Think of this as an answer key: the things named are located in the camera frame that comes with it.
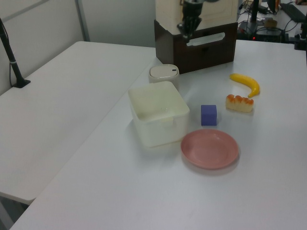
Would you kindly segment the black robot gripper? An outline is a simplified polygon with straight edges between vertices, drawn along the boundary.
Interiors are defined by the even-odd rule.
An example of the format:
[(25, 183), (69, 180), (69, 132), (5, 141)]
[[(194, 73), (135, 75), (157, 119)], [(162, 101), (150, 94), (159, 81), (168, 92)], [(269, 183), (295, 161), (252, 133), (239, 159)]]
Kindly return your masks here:
[(192, 37), (201, 23), (200, 14), (202, 7), (202, 0), (184, 0), (182, 2), (183, 17), (182, 22), (177, 25), (177, 28), (185, 39)]

